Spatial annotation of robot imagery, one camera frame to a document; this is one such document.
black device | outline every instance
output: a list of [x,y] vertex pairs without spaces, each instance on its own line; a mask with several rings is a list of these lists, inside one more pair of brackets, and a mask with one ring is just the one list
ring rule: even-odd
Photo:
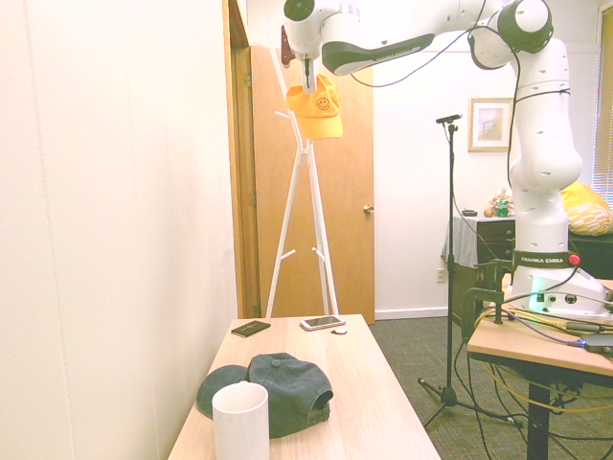
[[440,125],[441,123],[451,123],[451,122],[455,122],[456,120],[460,120],[462,118],[462,114],[459,113],[457,115],[449,115],[448,117],[443,117],[440,118],[439,120],[437,120],[437,123]]
[[270,327],[269,323],[262,323],[261,321],[251,321],[250,323],[243,324],[242,326],[232,329],[232,334],[240,335],[241,337],[248,337],[249,335],[256,334],[264,329]]
[[613,333],[589,333],[582,335],[581,340],[588,352],[604,353],[613,357]]

carpet floor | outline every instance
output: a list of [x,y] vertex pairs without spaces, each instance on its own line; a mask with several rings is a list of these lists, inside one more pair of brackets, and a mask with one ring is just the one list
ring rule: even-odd
[[[371,326],[383,355],[394,370],[407,398],[413,405],[422,422],[434,413],[440,404],[439,397],[427,392],[418,384],[418,378],[426,380],[435,387],[446,384],[446,318],[422,318],[377,321]],[[461,346],[460,328],[454,326],[454,356]],[[467,385],[468,365],[465,348],[458,358],[458,373]],[[507,414],[500,403],[494,387],[494,380],[484,369],[481,362],[470,361],[472,387],[477,403],[484,409]],[[507,373],[506,382],[518,393],[528,396],[528,384]],[[470,403],[470,397],[456,376],[452,387],[458,399]],[[522,413],[522,408],[511,398],[509,392],[498,387],[502,402],[510,412]],[[613,389],[594,385],[584,385],[580,389],[581,398],[567,407],[581,408],[594,405],[613,404]],[[521,460],[526,458],[527,420],[519,430],[512,424],[481,416],[482,429],[489,458],[497,460]],[[550,431],[567,437],[613,437],[613,409],[596,412],[565,413],[551,415]],[[442,460],[484,460],[488,459],[481,430],[473,410],[460,407],[446,407],[427,428]],[[550,436],[550,460],[591,460],[603,459],[613,441],[575,441]]]

white smartphone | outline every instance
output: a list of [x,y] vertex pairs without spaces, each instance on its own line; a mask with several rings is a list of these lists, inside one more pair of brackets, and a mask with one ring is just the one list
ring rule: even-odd
[[335,328],[336,326],[343,326],[345,319],[341,316],[330,315],[320,316],[318,318],[303,319],[300,322],[302,328],[306,331],[317,331],[318,329]]

microphone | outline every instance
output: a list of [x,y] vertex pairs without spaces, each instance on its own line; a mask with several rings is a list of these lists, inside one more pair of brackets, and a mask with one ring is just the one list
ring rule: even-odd
[[437,123],[440,125],[441,123],[451,123],[455,120],[460,120],[462,118],[462,114],[458,115],[449,115],[448,117],[440,118],[437,120]]

picture frame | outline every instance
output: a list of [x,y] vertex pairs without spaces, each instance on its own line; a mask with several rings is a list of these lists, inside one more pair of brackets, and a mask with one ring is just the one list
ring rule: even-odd
[[509,149],[512,98],[475,98],[468,108],[468,151]]

